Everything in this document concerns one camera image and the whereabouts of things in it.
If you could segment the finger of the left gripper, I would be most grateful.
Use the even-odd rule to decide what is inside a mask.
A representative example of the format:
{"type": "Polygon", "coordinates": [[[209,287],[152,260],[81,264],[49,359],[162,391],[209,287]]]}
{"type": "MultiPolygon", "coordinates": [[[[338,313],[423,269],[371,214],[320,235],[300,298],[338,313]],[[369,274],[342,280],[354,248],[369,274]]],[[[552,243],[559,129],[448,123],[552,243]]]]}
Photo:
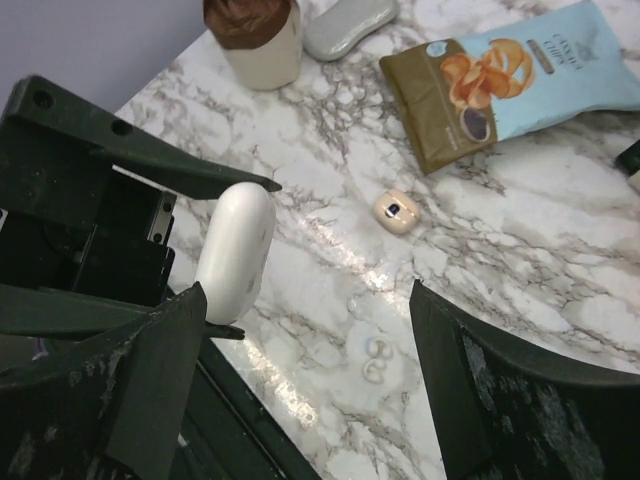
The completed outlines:
{"type": "Polygon", "coordinates": [[[1,332],[6,335],[80,341],[149,313],[164,313],[185,294],[170,292],[157,307],[63,290],[1,286],[1,332]]]}
{"type": "Polygon", "coordinates": [[[282,189],[264,176],[197,158],[39,75],[14,84],[6,113],[58,139],[69,138],[92,157],[192,199],[217,199],[242,182],[256,183],[268,192],[282,189]]]}

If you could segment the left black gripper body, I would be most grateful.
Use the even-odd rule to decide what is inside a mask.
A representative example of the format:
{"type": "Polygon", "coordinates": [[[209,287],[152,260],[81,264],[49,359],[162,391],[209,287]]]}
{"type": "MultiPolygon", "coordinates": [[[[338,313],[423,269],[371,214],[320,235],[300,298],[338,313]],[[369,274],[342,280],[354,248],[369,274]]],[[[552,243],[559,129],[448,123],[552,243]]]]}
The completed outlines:
{"type": "Polygon", "coordinates": [[[112,170],[96,216],[81,227],[1,203],[1,282],[137,305],[167,297],[174,194],[112,170]]]}

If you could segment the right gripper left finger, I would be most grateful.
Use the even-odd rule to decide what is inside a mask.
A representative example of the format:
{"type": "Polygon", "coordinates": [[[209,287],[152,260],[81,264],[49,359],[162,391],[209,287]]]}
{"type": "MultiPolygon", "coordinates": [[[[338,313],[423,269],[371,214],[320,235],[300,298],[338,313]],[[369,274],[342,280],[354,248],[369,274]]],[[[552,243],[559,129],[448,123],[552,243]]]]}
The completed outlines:
{"type": "Polygon", "coordinates": [[[2,371],[2,478],[168,478],[205,313],[194,284],[64,353],[2,371]]]}

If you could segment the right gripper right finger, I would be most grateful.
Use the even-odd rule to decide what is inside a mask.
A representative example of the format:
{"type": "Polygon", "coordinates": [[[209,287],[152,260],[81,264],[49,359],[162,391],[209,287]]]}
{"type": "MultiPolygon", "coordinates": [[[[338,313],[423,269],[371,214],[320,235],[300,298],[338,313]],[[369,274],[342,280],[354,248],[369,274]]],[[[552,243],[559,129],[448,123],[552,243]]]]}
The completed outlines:
{"type": "Polygon", "coordinates": [[[536,346],[420,281],[409,306],[447,478],[638,478],[638,375],[536,346]]]}

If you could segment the beige earbud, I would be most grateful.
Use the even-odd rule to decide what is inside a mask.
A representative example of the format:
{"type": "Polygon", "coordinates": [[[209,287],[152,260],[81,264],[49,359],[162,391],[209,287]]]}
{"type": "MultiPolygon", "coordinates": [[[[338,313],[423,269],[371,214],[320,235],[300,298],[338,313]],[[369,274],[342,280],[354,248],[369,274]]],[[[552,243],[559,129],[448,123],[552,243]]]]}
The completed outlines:
{"type": "Polygon", "coordinates": [[[363,364],[361,373],[367,382],[380,385],[385,381],[387,366],[385,359],[370,358],[363,364]]]}
{"type": "Polygon", "coordinates": [[[385,339],[371,337],[366,344],[366,353],[371,359],[391,360],[394,355],[393,346],[385,339]]]}

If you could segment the white earbud charging case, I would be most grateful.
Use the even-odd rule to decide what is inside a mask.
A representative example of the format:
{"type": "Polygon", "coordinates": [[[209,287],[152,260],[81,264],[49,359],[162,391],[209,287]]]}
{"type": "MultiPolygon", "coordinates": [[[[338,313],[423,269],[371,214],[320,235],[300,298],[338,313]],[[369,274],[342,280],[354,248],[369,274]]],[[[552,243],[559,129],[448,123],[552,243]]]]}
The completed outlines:
{"type": "Polygon", "coordinates": [[[226,189],[212,212],[195,280],[207,300],[206,321],[230,325],[254,305],[276,223],[271,195],[256,183],[226,189]]]}

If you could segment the beige earbud charging case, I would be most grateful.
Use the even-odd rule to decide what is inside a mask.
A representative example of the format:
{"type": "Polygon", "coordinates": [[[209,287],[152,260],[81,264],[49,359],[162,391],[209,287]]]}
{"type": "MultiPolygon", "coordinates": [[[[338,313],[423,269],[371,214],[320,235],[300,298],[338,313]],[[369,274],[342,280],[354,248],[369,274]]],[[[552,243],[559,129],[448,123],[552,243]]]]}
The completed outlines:
{"type": "Polygon", "coordinates": [[[412,230],[420,219],[420,207],[406,193],[389,189],[373,207],[377,221],[389,232],[403,235],[412,230]]]}

